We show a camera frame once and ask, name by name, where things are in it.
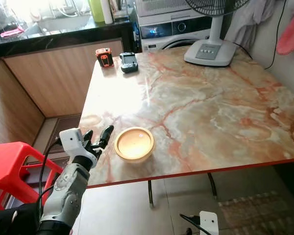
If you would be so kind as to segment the brown doormat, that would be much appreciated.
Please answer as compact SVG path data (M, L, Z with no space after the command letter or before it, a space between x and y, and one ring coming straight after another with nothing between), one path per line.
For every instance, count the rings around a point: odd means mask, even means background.
M69 128L77 128L81 119L81 114L74 116L62 116L56 119L56 123L51 130L50 139L47 141L46 147L51 147L51 144L59 138L60 131L69 129Z

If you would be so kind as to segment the orange black battery pack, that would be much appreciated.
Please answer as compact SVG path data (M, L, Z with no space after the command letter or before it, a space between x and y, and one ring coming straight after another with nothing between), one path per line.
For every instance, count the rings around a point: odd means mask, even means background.
M98 64L102 68L114 66L113 54L109 48L100 48L95 51Z

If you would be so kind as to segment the red plastic stool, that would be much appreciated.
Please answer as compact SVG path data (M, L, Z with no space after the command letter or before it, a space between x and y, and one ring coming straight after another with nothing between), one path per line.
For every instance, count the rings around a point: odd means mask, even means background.
M50 159L46 159L44 163L24 165L28 157L39 161L44 160L44 155L28 143L18 141L0 144L0 201L10 194L25 204L37 202L40 194L22 179L29 168L44 165L46 169L50 170L44 188L50 187L55 175L63 171L61 166L53 163ZM4 210L4 206L0 203L0 211L2 210Z

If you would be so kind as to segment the orange marble dining table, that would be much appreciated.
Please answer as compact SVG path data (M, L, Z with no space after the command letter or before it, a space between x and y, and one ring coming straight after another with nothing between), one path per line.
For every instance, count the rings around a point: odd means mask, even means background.
M88 188L213 174L294 163L294 94L259 63L237 51L227 67L183 60L186 47L136 55L139 70L92 69L79 128L100 132L113 125L111 143L91 170ZM131 127L147 128L155 150L132 164L114 151Z

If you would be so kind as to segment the black stone kitchen counter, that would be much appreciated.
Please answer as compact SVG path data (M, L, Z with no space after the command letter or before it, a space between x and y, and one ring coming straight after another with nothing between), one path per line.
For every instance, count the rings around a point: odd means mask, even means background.
M104 24L88 19L85 25L78 28L61 27L45 32L35 23L23 33L5 38L0 36L0 58L117 40L122 43L122 52L140 53L133 26L134 23L129 20Z

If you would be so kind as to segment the black robot leg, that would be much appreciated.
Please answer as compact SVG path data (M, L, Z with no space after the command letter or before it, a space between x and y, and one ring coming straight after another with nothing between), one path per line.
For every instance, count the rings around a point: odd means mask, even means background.
M35 235L37 209L36 203L30 203L0 211L0 235Z

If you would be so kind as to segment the white front-load washing machine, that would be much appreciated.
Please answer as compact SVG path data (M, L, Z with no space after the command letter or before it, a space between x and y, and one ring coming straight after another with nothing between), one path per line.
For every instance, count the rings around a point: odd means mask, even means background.
M144 52L154 52L207 40L211 22L211 18L207 16L188 16L168 20L158 19L156 16L140 18L137 29L141 49Z

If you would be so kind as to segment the white bottle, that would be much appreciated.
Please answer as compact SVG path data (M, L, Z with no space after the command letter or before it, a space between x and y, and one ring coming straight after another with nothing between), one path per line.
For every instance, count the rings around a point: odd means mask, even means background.
M109 0L100 0L100 5L101 5L102 13L104 16L104 22L106 24L113 24L114 17L113 17L113 12L111 11Z

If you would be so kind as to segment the green bottle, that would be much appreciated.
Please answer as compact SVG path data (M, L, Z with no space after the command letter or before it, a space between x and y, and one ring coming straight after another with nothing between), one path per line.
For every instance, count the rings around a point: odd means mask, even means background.
M103 8L100 0L88 0L93 20L96 23L105 22Z

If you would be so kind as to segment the pink flat object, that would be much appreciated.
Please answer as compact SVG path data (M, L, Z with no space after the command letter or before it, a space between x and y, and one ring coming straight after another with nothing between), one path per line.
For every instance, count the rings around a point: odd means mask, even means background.
M14 29L7 30L7 31L0 33L0 37L1 38L9 38L9 37L13 37L13 36L18 37L20 34L24 33L24 31L25 30L22 27L18 26Z

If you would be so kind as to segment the white standing fan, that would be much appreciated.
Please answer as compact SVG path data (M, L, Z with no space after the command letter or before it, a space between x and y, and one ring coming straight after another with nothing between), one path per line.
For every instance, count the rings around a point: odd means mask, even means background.
M185 0L197 13L212 18L208 39L198 40L188 48L184 60L188 63L208 66L227 67L238 48L233 42L221 39L223 18L234 13L250 0Z

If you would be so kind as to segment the white appliance with vents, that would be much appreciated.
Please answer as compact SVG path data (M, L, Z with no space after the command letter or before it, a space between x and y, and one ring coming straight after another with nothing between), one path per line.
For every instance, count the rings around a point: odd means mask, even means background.
M186 0L134 0L134 6L141 17L191 9Z

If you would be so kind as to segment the beige patterned rug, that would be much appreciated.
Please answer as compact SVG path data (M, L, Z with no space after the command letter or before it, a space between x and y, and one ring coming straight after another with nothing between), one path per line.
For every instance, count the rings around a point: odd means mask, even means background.
M294 235L294 206L275 191L219 202L225 235Z

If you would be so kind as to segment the grey hanging cloth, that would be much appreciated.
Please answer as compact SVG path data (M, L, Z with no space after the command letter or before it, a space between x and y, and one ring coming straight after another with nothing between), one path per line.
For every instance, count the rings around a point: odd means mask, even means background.
M249 0L232 15L224 40L250 48L255 40L256 27L273 15L275 5L276 0Z

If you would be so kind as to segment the red hanging cloth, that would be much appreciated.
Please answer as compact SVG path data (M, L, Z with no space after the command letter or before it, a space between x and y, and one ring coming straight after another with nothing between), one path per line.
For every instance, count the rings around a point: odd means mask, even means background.
M277 40L275 51L279 55L287 55L294 51L294 17Z

